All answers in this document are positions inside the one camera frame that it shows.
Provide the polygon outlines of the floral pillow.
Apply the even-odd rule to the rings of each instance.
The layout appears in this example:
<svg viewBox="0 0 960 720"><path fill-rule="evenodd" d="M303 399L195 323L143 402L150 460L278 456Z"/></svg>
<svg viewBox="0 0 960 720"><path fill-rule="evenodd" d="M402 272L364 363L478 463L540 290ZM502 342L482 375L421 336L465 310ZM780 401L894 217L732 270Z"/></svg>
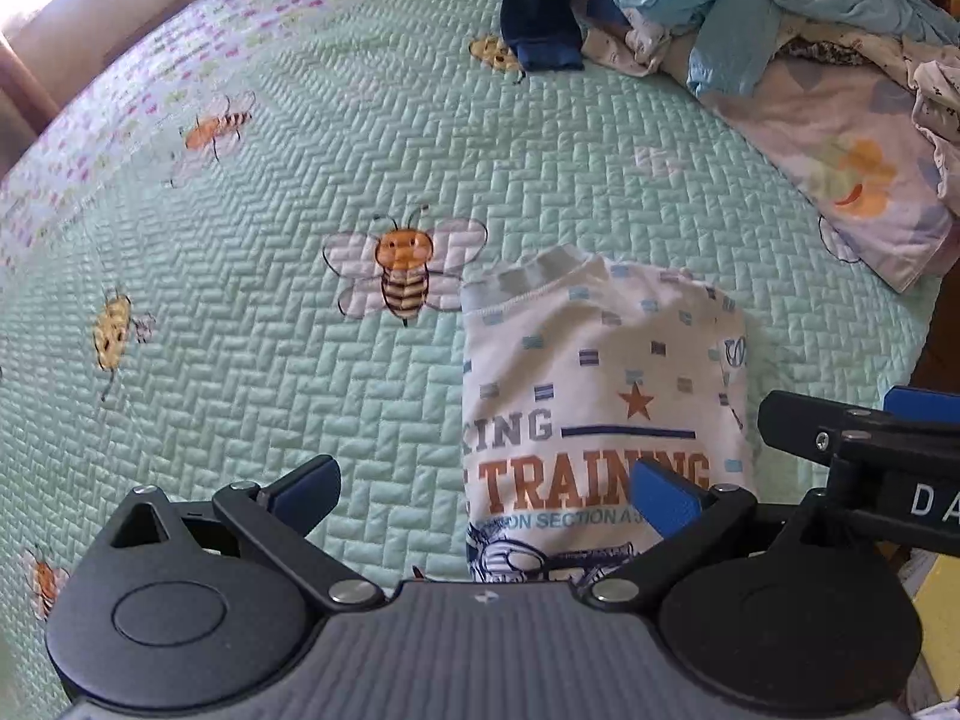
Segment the floral pillow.
<svg viewBox="0 0 960 720"><path fill-rule="evenodd" d="M804 193L835 257L898 293L957 263L957 47L789 18L752 93L700 101Z"/></svg>

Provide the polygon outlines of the green quilted bee bedspread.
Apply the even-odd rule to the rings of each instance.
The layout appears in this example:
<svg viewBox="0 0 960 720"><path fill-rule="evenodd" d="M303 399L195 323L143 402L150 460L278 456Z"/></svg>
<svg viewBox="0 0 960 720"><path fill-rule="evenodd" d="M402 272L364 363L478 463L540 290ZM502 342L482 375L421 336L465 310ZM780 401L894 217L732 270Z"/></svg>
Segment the green quilted bee bedspread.
<svg viewBox="0 0 960 720"><path fill-rule="evenodd" d="M470 54L500 0L200 0L122 57L2 184L2 712L53 718L34 573L122 497L203 499L319 454L316 541L392 585L466 577L464 328L350 319L327 255L480 221L482 265L558 244L742 305L754 392L874 405L939 294L895 293L732 128L664 78L519 76Z"/></svg>

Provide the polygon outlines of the pink curtain left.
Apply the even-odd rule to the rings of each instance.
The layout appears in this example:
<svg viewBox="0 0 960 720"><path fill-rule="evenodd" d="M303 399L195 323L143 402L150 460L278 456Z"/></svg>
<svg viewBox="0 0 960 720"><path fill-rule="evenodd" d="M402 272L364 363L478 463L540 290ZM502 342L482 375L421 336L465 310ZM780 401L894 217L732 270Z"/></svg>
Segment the pink curtain left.
<svg viewBox="0 0 960 720"><path fill-rule="evenodd" d="M0 36L0 161L6 176L59 115L60 106Z"/></svg>

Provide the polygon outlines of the white patterned garment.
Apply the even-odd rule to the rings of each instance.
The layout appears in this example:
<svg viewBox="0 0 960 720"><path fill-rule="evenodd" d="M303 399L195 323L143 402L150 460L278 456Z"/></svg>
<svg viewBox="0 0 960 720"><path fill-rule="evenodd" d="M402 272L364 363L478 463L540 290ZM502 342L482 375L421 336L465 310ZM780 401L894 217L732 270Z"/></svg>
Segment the white patterned garment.
<svg viewBox="0 0 960 720"><path fill-rule="evenodd" d="M854 52L914 93L913 125L934 149L935 192L958 203L958 21L931 0L612 0L623 25L590 28L584 55L646 76L692 34L685 84L729 114L796 41Z"/></svg>

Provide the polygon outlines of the white letter-print shirt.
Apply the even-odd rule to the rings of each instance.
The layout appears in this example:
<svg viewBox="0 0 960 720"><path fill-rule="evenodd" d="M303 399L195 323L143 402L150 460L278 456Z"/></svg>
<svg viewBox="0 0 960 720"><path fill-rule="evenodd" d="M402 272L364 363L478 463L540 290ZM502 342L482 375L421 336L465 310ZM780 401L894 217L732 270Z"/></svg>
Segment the white letter-print shirt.
<svg viewBox="0 0 960 720"><path fill-rule="evenodd" d="M754 483L747 328L716 286L553 247L467 283L462 319L473 580L589 583L649 550L628 500L643 458Z"/></svg>

